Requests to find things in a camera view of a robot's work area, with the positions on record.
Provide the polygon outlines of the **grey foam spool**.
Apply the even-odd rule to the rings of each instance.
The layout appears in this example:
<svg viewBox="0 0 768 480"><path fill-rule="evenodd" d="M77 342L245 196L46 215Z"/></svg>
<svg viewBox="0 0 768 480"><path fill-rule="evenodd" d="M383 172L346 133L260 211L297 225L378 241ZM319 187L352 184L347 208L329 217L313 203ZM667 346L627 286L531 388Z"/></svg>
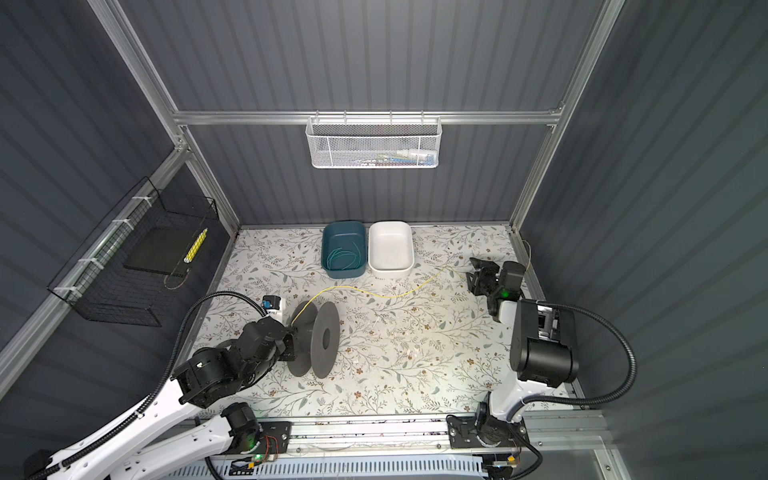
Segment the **grey foam spool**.
<svg viewBox="0 0 768 480"><path fill-rule="evenodd" d="M339 312L334 303L326 302L318 308L305 301L294 310L295 359L288 361L288 370L294 377L303 377L309 371L318 378L326 378L332 371L340 344Z"/></svg>

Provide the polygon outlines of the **white plastic tray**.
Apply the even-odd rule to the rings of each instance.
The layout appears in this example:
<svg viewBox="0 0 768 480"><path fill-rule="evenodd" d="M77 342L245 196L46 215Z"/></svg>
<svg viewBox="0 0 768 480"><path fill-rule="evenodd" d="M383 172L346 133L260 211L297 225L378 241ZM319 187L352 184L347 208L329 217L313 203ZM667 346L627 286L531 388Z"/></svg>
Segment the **white plastic tray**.
<svg viewBox="0 0 768 480"><path fill-rule="evenodd" d="M403 221L373 223L368 232L368 265L380 279L407 277L415 265L411 226Z"/></svg>

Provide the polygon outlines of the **teal plastic tray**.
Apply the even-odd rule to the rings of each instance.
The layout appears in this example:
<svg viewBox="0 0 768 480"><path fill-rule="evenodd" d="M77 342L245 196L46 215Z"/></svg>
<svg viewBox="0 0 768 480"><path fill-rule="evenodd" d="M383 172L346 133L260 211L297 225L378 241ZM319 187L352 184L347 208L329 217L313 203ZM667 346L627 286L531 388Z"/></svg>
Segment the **teal plastic tray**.
<svg viewBox="0 0 768 480"><path fill-rule="evenodd" d="M331 279L360 277L367 265L367 236L362 222L338 221L323 229L321 266Z"/></svg>

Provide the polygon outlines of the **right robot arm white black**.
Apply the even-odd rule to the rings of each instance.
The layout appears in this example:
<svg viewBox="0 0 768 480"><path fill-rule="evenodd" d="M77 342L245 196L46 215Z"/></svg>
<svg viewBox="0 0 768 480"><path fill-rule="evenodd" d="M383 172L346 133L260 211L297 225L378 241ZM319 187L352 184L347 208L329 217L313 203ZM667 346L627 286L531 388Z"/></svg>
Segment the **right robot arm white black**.
<svg viewBox="0 0 768 480"><path fill-rule="evenodd" d="M532 404L556 403L578 407L602 405L625 395L638 374L636 355L625 336L607 319L582 307L526 299L522 280L527 268L515 261L499 265L472 257L466 274L470 293L486 299L491 318L512 328L510 372L478 404L474 416L446 417L453 449L518 446L525 433L523 413ZM585 316L612 334L624 350L628 371L612 391L592 398L561 398L555 389L577 378L580 362L576 317Z"/></svg>

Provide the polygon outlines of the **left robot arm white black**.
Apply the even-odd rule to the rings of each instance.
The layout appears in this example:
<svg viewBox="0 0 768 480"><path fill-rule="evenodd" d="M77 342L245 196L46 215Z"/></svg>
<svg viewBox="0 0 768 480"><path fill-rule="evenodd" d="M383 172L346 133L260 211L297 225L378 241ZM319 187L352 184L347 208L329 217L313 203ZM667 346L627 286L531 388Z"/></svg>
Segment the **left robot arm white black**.
<svg viewBox="0 0 768 480"><path fill-rule="evenodd" d="M24 477L105 479L171 427L255 385L291 356L293 330L283 323L285 301L278 295L255 300L236 291L207 294L192 304L181 328L206 301L217 297L245 302L257 319L247 323L239 337L202 348L182 363L178 359L185 334L180 332L157 386L144 399L68 448L31 455L24 463Z"/></svg>

